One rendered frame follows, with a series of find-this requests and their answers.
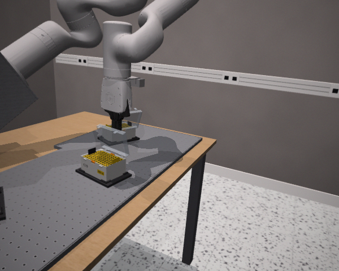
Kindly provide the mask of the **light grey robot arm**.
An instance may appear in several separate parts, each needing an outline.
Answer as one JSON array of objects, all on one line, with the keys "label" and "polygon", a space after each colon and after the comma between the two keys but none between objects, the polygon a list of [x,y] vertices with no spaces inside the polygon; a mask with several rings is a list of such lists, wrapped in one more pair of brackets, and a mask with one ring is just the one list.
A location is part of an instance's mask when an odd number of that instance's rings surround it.
[{"label": "light grey robot arm", "polygon": [[[103,75],[129,79],[131,86],[145,87],[145,79],[131,76],[131,63],[139,63],[153,54],[163,42],[163,30],[198,1],[155,0],[145,7],[147,0],[57,0],[71,34],[59,24],[46,21],[0,52],[28,85],[28,77],[64,50],[94,48],[103,38]],[[92,8],[117,17],[144,8],[138,17],[140,29],[132,34],[130,23],[105,21],[102,32]]]}]

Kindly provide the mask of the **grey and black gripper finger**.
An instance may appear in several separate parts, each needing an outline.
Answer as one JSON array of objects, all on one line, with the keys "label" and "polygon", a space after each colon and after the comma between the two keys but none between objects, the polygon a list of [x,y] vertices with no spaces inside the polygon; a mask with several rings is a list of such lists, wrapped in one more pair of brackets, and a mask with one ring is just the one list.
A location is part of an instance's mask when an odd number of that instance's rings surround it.
[{"label": "grey and black gripper finger", "polygon": [[111,112],[111,111],[107,111],[107,110],[105,110],[105,111],[109,113],[110,119],[112,120],[112,128],[114,128],[115,112]]},{"label": "grey and black gripper finger", "polygon": [[130,116],[130,111],[129,111],[129,104],[127,100],[127,107],[125,109],[125,112],[119,114],[115,114],[115,121],[114,121],[114,129],[121,130],[122,129],[122,120],[124,117],[129,117]]}]

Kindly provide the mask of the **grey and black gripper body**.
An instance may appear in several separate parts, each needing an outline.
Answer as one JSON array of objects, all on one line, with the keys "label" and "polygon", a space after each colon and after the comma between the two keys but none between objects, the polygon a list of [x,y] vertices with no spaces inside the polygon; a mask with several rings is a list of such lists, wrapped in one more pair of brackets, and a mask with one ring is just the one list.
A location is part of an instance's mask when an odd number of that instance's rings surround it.
[{"label": "grey and black gripper body", "polygon": [[123,113],[129,104],[132,110],[132,88],[129,79],[117,80],[105,77],[101,88],[101,107],[104,110]]}]

